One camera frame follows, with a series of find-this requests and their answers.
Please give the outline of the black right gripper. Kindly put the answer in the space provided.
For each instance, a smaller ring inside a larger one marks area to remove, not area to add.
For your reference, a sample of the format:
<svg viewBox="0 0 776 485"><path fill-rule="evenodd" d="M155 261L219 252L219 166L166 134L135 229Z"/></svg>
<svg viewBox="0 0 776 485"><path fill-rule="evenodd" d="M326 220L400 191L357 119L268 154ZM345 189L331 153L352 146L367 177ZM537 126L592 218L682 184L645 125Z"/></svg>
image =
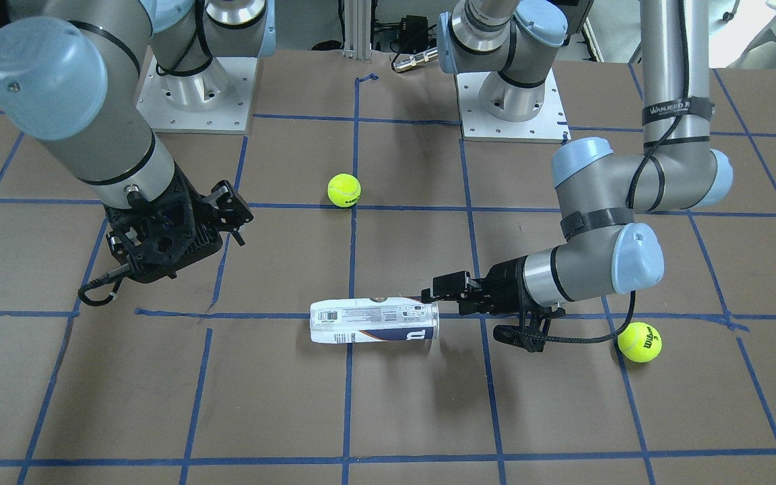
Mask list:
<svg viewBox="0 0 776 485"><path fill-rule="evenodd" d="M240 228L255 216L233 185L222 179L209 195L194 190L180 168L169 187L141 209L104 206L107 242L120 267L113 278L148 284L174 278L182 268L215 255L224 246L220 231L244 246Z"/></svg>

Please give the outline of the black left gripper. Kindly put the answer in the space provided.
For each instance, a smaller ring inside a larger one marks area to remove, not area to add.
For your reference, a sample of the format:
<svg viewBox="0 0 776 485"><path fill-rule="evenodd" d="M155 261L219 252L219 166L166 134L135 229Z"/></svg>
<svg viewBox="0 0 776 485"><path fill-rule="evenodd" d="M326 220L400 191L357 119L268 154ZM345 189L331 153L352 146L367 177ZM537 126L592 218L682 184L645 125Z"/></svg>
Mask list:
<svg viewBox="0 0 776 485"><path fill-rule="evenodd" d="M567 301L551 257L520 257L492 266L484 279L468 271L434 277L422 303L457 302L459 315L518 315L541 319Z"/></svg>

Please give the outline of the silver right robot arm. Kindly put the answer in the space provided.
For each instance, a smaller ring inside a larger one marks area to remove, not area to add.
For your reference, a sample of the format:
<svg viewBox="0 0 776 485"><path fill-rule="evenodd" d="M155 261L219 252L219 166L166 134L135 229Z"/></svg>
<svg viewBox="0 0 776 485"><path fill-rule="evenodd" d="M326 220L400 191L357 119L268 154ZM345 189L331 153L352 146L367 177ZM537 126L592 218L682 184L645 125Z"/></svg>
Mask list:
<svg viewBox="0 0 776 485"><path fill-rule="evenodd" d="M226 179L201 194L136 95L156 81L169 125L197 115L241 130L249 115L224 62L275 46L272 1L0 1L0 107L101 200L120 267L99 284L174 278L224 232L244 245L246 201Z"/></svg>

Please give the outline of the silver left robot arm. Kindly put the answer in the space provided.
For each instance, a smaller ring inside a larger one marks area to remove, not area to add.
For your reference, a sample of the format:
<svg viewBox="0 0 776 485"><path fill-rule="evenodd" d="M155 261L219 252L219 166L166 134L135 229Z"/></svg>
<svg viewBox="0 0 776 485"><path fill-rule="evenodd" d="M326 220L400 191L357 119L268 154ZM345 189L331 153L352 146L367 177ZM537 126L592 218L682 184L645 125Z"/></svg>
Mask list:
<svg viewBox="0 0 776 485"><path fill-rule="evenodd" d="M617 156L591 136L552 157L563 245L496 264L480 279L461 271L433 279L424 302L457 301L461 314L522 313L650 288L662 279L655 231L637 213L714 205L733 170L709 147L709 7L705 1L643 1L643 151ZM459 1L435 26L445 73L487 73L484 97L507 119L512 96L540 100L567 34L546 1Z"/></svg>

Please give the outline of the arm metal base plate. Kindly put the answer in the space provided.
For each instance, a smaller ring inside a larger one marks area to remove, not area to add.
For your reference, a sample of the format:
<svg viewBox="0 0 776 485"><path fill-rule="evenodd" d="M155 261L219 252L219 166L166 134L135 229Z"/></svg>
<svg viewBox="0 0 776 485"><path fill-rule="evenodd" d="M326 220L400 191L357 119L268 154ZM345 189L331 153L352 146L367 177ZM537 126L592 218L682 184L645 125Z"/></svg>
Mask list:
<svg viewBox="0 0 776 485"><path fill-rule="evenodd" d="M509 85L497 73L455 76L466 141L564 143L572 139L563 103L550 70L533 88Z"/></svg>
<svg viewBox="0 0 776 485"><path fill-rule="evenodd" d="M136 108L160 133L246 134L259 61L222 57L191 77L160 76L151 59Z"/></svg>

